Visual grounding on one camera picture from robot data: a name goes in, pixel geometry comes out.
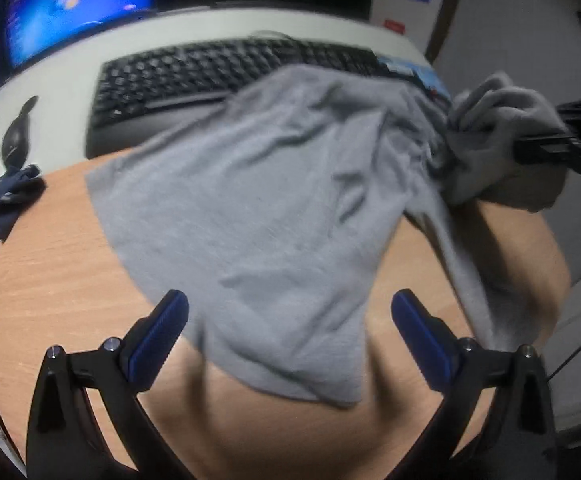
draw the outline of white desk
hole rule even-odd
[[[44,173],[84,160],[86,125],[104,62],[178,43],[243,38],[274,30],[295,38],[352,44],[429,66],[406,38],[380,27],[323,14],[286,10],[194,10],[118,27],[43,59],[0,89],[0,150],[11,121],[33,95],[29,164]],[[0,175],[3,174],[0,158]]]

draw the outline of gray floor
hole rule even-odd
[[[581,0],[460,0],[435,68],[455,94],[504,70],[555,105],[581,99]],[[545,215],[570,259],[581,264],[581,177]],[[550,373],[581,342],[581,282],[563,307],[557,332],[544,350]],[[581,423],[581,354],[551,383],[557,426]]]

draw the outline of keyboard space bar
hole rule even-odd
[[[149,101],[146,103],[146,108],[147,110],[158,110],[161,108],[171,108],[182,105],[210,103],[221,101],[231,94],[232,92],[230,90],[222,90],[218,92],[179,95],[165,99],[158,99],[156,101]]]

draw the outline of black computer mouse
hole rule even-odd
[[[30,117],[29,113],[37,104],[39,97],[36,95],[26,101],[17,118],[8,126],[2,141],[2,162],[8,170],[15,168],[20,170],[26,163],[30,150]]]

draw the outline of blue gripper pad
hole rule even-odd
[[[170,290],[149,314],[126,334],[120,352],[120,367],[128,384],[145,392],[155,382],[179,334],[188,321],[188,300],[179,290]]]
[[[411,290],[393,297],[393,321],[431,390],[445,392],[459,370],[457,338],[446,323],[432,317]]]

